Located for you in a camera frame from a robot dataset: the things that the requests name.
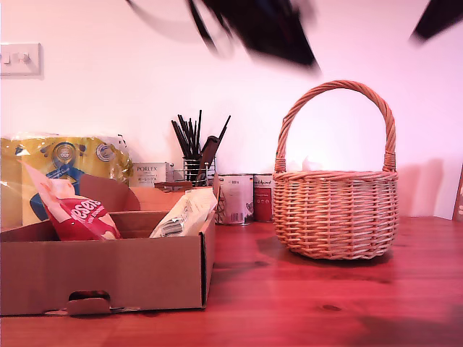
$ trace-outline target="wicker basket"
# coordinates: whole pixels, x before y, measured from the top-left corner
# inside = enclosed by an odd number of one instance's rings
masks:
[[[356,90],[379,107],[386,123],[383,170],[286,172],[286,138],[297,112],[316,95],[336,88]],[[284,117],[276,151],[273,203],[279,240],[311,258],[371,259],[384,254],[399,223],[395,147],[391,109],[366,85],[338,80],[305,93]]]

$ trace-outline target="yellow packaging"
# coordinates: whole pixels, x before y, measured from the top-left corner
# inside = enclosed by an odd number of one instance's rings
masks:
[[[68,179],[79,195],[83,174],[128,183],[132,161],[116,148],[119,139],[97,137],[34,137],[1,139],[1,227],[29,225],[47,219],[40,197],[19,160],[52,179]]]

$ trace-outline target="paint can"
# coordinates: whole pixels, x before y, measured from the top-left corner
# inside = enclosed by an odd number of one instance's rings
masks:
[[[252,175],[218,175],[218,180],[220,195],[216,223],[224,225],[249,224],[254,213]]]
[[[275,181],[271,173],[254,175],[254,220],[271,222],[273,220],[273,190]]]

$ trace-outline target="red wooden surface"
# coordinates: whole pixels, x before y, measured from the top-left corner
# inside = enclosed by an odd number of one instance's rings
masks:
[[[221,226],[205,310],[6,317],[1,346],[463,346],[463,224],[401,223],[392,252],[351,262]]]

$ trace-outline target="red snack bag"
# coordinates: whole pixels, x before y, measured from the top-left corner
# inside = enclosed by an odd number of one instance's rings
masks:
[[[62,241],[120,239],[111,216],[101,202],[75,194],[65,179],[49,179],[23,163],[41,196],[48,217]]]

